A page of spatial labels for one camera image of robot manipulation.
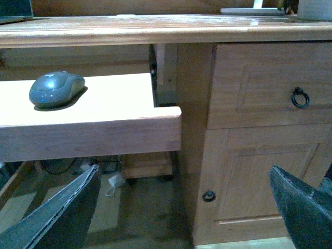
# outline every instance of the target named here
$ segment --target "cabinet door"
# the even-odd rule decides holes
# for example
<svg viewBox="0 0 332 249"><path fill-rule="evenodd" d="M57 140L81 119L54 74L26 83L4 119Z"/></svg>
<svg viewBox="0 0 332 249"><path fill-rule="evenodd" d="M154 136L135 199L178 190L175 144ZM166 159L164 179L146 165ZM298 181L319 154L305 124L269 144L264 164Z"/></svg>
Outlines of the cabinet door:
<svg viewBox="0 0 332 249"><path fill-rule="evenodd" d="M279 165L317 187L332 162L330 124L207 130L196 242L287 235L274 204L269 170ZM204 202L208 190L216 194Z"/></svg>

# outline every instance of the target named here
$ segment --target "wooden cabinet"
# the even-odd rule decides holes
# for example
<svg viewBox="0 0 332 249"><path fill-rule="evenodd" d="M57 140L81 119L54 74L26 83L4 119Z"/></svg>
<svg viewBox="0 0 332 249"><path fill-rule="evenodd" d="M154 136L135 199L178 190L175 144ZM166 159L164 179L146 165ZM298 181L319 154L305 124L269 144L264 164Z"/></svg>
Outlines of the wooden cabinet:
<svg viewBox="0 0 332 249"><path fill-rule="evenodd" d="M181 72L199 68L193 76L180 76L179 85L188 80L202 88L200 94L178 89L183 127L195 126L195 132L183 133L180 160L196 245L287 235L268 172L280 165L317 187L332 162L331 48L331 43L179 46L179 55L201 55L178 58ZM296 53L283 60L282 51ZM312 51L321 51L321 57ZM292 104L295 87L311 96L309 107ZM209 190L216 199L204 202Z"/></svg>

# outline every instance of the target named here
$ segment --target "cabinet door knob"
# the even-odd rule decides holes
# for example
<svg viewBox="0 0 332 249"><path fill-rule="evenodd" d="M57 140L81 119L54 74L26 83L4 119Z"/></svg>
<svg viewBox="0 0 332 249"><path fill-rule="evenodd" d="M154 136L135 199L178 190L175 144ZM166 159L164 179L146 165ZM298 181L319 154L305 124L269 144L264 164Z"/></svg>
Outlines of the cabinet door knob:
<svg viewBox="0 0 332 249"><path fill-rule="evenodd" d="M302 95L305 97L306 99L306 102L304 105L301 105L299 103L297 103L296 101L296 96L297 95ZM297 87L295 88L294 92L293 92L293 95L292 95L292 103L297 107L297 108L300 108L300 109L303 109L303 108L307 108L309 106L309 103L310 103L310 98L309 96L302 90L302 88L300 87Z"/></svg>
<svg viewBox="0 0 332 249"><path fill-rule="evenodd" d="M208 191L205 194L203 194L203 201L205 202L212 202L216 199L216 194L213 191Z"/></svg>

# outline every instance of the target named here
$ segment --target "drawer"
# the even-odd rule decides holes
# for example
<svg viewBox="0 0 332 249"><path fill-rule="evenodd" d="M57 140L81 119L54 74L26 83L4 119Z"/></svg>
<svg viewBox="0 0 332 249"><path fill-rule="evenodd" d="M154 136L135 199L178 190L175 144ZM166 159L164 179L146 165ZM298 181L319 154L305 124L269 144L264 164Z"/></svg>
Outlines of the drawer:
<svg viewBox="0 0 332 249"><path fill-rule="evenodd" d="M133 154L180 149L181 110L154 108L150 74L85 77L66 109L41 112L34 82L0 82L0 161Z"/></svg>
<svg viewBox="0 0 332 249"><path fill-rule="evenodd" d="M332 43L218 44L214 52L208 129L332 121ZM297 87L307 108L292 103Z"/></svg>

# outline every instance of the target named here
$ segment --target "desk top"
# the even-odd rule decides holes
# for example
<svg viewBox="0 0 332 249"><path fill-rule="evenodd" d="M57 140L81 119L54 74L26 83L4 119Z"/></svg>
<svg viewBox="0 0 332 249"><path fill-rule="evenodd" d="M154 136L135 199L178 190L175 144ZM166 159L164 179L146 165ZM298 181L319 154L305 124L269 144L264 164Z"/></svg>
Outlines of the desk top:
<svg viewBox="0 0 332 249"><path fill-rule="evenodd" d="M332 22L296 16L52 17L0 26L0 48L332 40Z"/></svg>

